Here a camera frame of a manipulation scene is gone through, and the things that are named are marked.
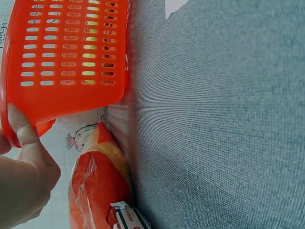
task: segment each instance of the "white tile floor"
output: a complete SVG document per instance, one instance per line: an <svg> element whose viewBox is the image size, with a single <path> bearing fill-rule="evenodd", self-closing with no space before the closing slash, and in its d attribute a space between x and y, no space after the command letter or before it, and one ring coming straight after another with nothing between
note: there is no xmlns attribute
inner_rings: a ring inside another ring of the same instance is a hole
<svg viewBox="0 0 305 229"><path fill-rule="evenodd" d="M19 225L16 229L68 229L68 187L71 178L72 167L79 155L79 151L73 146L66 148L68 133L74 136L75 132L85 125L100 121L104 109L98 109L58 120L53 128L47 132L41 141L61 167L61 178L51 193L51 199L37 219ZM14 158L17 150L13 149L7 156Z"/></svg>

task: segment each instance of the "finger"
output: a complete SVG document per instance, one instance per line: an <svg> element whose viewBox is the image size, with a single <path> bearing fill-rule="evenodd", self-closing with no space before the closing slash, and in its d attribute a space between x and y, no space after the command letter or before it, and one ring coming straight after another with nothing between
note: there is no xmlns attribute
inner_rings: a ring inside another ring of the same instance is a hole
<svg viewBox="0 0 305 229"><path fill-rule="evenodd" d="M13 104L8 105L8 120L17 135L21 148L25 149L28 154L23 156L35 158L36 160L42 159L40 140L36 132L31 127L28 119Z"/></svg>
<svg viewBox="0 0 305 229"><path fill-rule="evenodd" d="M28 119L13 104L8 106L8 117L22 148L22 160L38 168L52 190L61 175L59 166L41 144Z"/></svg>
<svg viewBox="0 0 305 229"><path fill-rule="evenodd" d="M21 223L26 223L26 222L28 222L28 221L30 221L30 220L32 220L32 219L35 219L35 218L39 217L40 214L41 214L41 211L42 211L42 209L40 209L40 210L34 212L34 213L33 213L32 215L30 215L28 218L24 219Z"/></svg>
<svg viewBox="0 0 305 229"><path fill-rule="evenodd" d="M6 154L10 149L10 143L6 140L3 131L0 129L0 155Z"/></svg>

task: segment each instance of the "plastic bag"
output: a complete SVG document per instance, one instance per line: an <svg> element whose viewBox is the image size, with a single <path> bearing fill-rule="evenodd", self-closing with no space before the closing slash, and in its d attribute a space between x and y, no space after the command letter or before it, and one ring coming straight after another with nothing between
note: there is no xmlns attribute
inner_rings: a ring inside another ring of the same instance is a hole
<svg viewBox="0 0 305 229"><path fill-rule="evenodd" d="M115 224L107 219L110 204L132 202L127 159L102 122L76 161L68 195L72 229L110 229Z"/></svg>

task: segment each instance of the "basket hole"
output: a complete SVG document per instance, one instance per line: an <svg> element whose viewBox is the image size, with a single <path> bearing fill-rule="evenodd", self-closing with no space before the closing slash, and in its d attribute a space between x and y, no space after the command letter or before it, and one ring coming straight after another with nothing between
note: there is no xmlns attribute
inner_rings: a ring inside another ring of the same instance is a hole
<svg viewBox="0 0 305 229"><path fill-rule="evenodd" d="M86 45L83 46L83 48L84 48L84 49L95 50L95 49L96 49L96 46L95 46L95 45L87 45L87 44L86 44Z"/></svg>
<svg viewBox="0 0 305 229"><path fill-rule="evenodd" d="M36 44L26 44L24 45L25 49L36 49Z"/></svg>
<svg viewBox="0 0 305 229"><path fill-rule="evenodd" d="M62 62L61 65L63 67L75 67L76 66L76 62Z"/></svg>
<svg viewBox="0 0 305 229"><path fill-rule="evenodd" d="M116 35L116 32L115 31L104 31L103 32L104 34L107 34L107 35Z"/></svg>
<svg viewBox="0 0 305 229"><path fill-rule="evenodd" d="M40 85L42 85L42 86L51 86L53 84L54 84L54 82L52 80L44 80L44 81L40 82Z"/></svg>
<svg viewBox="0 0 305 229"><path fill-rule="evenodd" d="M47 23L56 24L56 23L59 23L59 20L58 19L47 19Z"/></svg>
<svg viewBox="0 0 305 229"><path fill-rule="evenodd" d="M115 56L114 55L103 55L104 59L114 59Z"/></svg>
<svg viewBox="0 0 305 229"><path fill-rule="evenodd" d="M105 23L104 26L116 28L116 24L113 24L113 23Z"/></svg>
<svg viewBox="0 0 305 229"><path fill-rule="evenodd" d="M94 67L95 63L94 62L83 62L82 65L84 67Z"/></svg>
<svg viewBox="0 0 305 229"><path fill-rule="evenodd" d="M24 67L24 68L29 68L29 67L33 67L33 66L34 66L34 62L22 63L22 67Z"/></svg>
<svg viewBox="0 0 305 229"><path fill-rule="evenodd" d="M97 21L86 21L86 25L98 25Z"/></svg>
<svg viewBox="0 0 305 229"><path fill-rule="evenodd" d="M43 71L40 73L40 75L42 76L50 76L50 75L54 75L53 71Z"/></svg>
<svg viewBox="0 0 305 229"><path fill-rule="evenodd" d="M99 11L99 10L100 10L100 8L98 8L98 7L93 7L93 6L88 6L87 9L88 9L88 10L92 10L92 11Z"/></svg>
<svg viewBox="0 0 305 229"><path fill-rule="evenodd" d="M115 6L115 7L118 6L118 4L113 3L113 2L107 2L106 5L107 5L107 6Z"/></svg>
<svg viewBox="0 0 305 229"><path fill-rule="evenodd" d="M27 28L27 32L38 32L39 28L38 27L29 27Z"/></svg>
<svg viewBox="0 0 305 229"><path fill-rule="evenodd" d="M96 37L85 37L85 41L95 42L96 41Z"/></svg>
<svg viewBox="0 0 305 229"><path fill-rule="evenodd" d="M117 18L114 17L114 16L106 16L105 19L108 19L108 20L116 20Z"/></svg>
<svg viewBox="0 0 305 229"><path fill-rule="evenodd" d="M91 4L100 4L101 3L100 1L97 1L97 0L89 0L88 2Z"/></svg>
<svg viewBox="0 0 305 229"><path fill-rule="evenodd" d="M26 36L25 40L27 40L27 41L37 40L37 36Z"/></svg>
<svg viewBox="0 0 305 229"><path fill-rule="evenodd" d="M82 56L84 58L95 58L95 54L92 54L92 53L84 53Z"/></svg>
<svg viewBox="0 0 305 229"><path fill-rule="evenodd" d="M48 13L48 15L50 15L50 16L59 16L59 15L61 15L61 13L58 12L58 11L51 11L51 12Z"/></svg>
<svg viewBox="0 0 305 229"><path fill-rule="evenodd" d="M72 9L72 10L80 10L81 9L81 6L78 6L78 5L70 5L68 6L69 9Z"/></svg>
<svg viewBox="0 0 305 229"><path fill-rule="evenodd" d="M62 5L60 5L60 4L52 4L52 5L50 5L50 8L61 8L62 7Z"/></svg>
<svg viewBox="0 0 305 229"><path fill-rule="evenodd" d="M54 32L54 31L58 31L58 28L57 27L47 27L46 31Z"/></svg>
<svg viewBox="0 0 305 229"><path fill-rule="evenodd" d="M114 64L113 63L103 63L103 67L105 67L105 68L113 68Z"/></svg>
<svg viewBox="0 0 305 229"><path fill-rule="evenodd" d="M95 80L83 80L81 83L83 85L95 85Z"/></svg>
<svg viewBox="0 0 305 229"><path fill-rule="evenodd" d="M29 24L38 24L40 23L40 19L31 19L28 21Z"/></svg>
<svg viewBox="0 0 305 229"><path fill-rule="evenodd" d="M30 86L33 86L34 85L34 82L33 81L23 81L21 82L20 84L22 87L30 87Z"/></svg>
<svg viewBox="0 0 305 229"><path fill-rule="evenodd" d="M42 67L53 67L54 62L42 62L41 65Z"/></svg>
<svg viewBox="0 0 305 229"><path fill-rule="evenodd" d="M30 16L41 16L42 12L39 11L34 11L34 12L30 12Z"/></svg>
<svg viewBox="0 0 305 229"><path fill-rule="evenodd" d="M115 39L110 39L110 38L104 38L103 41L108 42L108 43L115 43L116 42Z"/></svg>
<svg viewBox="0 0 305 229"><path fill-rule="evenodd" d="M103 75L106 75L106 76L113 76L113 75L114 75L114 72L103 72Z"/></svg>
<svg viewBox="0 0 305 229"><path fill-rule="evenodd" d="M112 9L106 9L105 11L108 13L117 13L118 12L117 10L112 10Z"/></svg>
<svg viewBox="0 0 305 229"><path fill-rule="evenodd" d="M115 51L115 48L110 46L104 46L103 49L107 51Z"/></svg>
<svg viewBox="0 0 305 229"><path fill-rule="evenodd" d="M43 8L43 5L35 4L35 5L32 5L32 8L34 8L34 9L41 9L41 8Z"/></svg>
<svg viewBox="0 0 305 229"><path fill-rule="evenodd" d="M65 28L66 32L77 32L78 28Z"/></svg>
<svg viewBox="0 0 305 229"><path fill-rule="evenodd" d="M42 57L54 57L55 53L53 52L45 52L42 54Z"/></svg>
<svg viewBox="0 0 305 229"><path fill-rule="evenodd" d="M82 72L82 75L95 75L95 72L93 72L93 71L84 71L84 72Z"/></svg>
<svg viewBox="0 0 305 229"><path fill-rule="evenodd" d="M56 44L44 44L42 47L44 49L54 49L56 48Z"/></svg>
<svg viewBox="0 0 305 229"><path fill-rule="evenodd" d="M61 85L74 85L75 81L74 80L62 80Z"/></svg>
<svg viewBox="0 0 305 229"><path fill-rule="evenodd" d="M67 40L67 41L76 41L77 40L77 36L64 36L63 38L64 38L64 40Z"/></svg>
<svg viewBox="0 0 305 229"><path fill-rule="evenodd" d="M24 77L29 77L29 76L33 76L34 75L34 72L22 72L21 73L21 76L24 76Z"/></svg>
<svg viewBox="0 0 305 229"><path fill-rule="evenodd" d="M44 39L45 39L45 40L56 40L56 39L57 39L57 36L54 36L54 35L47 35L47 36L44 36Z"/></svg>
<svg viewBox="0 0 305 229"><path fill-rule="evenodd" d="M88 18L98 18L99 16L97 14L93 14L93 13L87 13L86 15Z"/></svg>
<svg viewBox="0 0 305 229"><path fill-rule="evenodd" d="M70 19L70 20L66 20L66 23L67 23L67 24L76 25L76 24L79 24L80 21L79 21L79 20L72 20L72 19Z"/></svg>
<svg viewBox="0 0 305 229"><path fill-rule="evenodd" d="M65 58L74 58L74 57L76 57L76 53L64 52L64 53L62 54L62 57L65 57Z"/></svg>
<svg viewBox="0 0 305 229"><path fill-rule="evenodd" d="M69 13L67 13L67 15L69 17L80 17L81 13L69 12Z"/></svg>
<svg viewBox="0 0 305 229"><path fill-rule="evenodd" d="M74 71L62 71L61 75L63 75L63 76L74 76L75 72Z"/></svg>
<svg viewBox="0 0 305 229"><path fill-rule="evenodd" d="M62 47L64 49L76 49L77 45L76 44L64 44Z"/></svg>
<svg viewBox="0 0 305 229"><path fill-rule="evenodd" d="M22 55L23 58L33 58L35 57L35 54L34 53L25 53Z"/></svg>
<svg viewBox="0 0 305 229"><path fill-rule="evenodd" d="M113 80L103 80L102 84L104 84L104 85L113 85L114 81Z"/></svg>
<svg viewBox="0 0 305 229"><path fill-rule="evenodd" d="M94 30L94 29L85 29L85 32L88 32L88 33L97 33L97 30Z"/></svg>

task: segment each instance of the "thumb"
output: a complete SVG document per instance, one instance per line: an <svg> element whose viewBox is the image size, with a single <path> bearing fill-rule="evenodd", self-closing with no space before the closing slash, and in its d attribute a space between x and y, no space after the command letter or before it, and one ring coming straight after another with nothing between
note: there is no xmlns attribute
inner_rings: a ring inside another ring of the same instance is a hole
<svg viewBox="0 0 305 229"><path fill-rule="evenodd" d="M28 119L13 104L8 105L8 119L21 145L22 161L39 169L46 176L49 189L53 189L61 174L58 165L41 144Z"/></svg>

